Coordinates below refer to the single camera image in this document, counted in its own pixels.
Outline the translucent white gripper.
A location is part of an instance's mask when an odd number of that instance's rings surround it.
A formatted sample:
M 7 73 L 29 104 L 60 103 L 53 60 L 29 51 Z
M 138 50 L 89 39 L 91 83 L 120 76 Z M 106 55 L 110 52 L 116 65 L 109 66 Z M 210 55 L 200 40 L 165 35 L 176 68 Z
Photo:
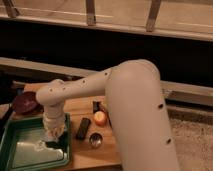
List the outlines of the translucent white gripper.
M 43 125 L 47 140 L 58 140 L 65 131 L 65 114 L 50 118 L 47 114 L 43 115 Z

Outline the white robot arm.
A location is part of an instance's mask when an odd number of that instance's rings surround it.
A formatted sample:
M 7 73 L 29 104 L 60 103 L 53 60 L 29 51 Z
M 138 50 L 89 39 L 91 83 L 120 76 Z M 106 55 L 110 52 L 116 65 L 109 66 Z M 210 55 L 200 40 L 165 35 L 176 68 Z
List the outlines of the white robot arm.
M 180 171 L 160 73 L 139 59 L 65 83 L 54 80 L 36 93 L 53 126 L 70 98 L 103 95 L 124 171 Z

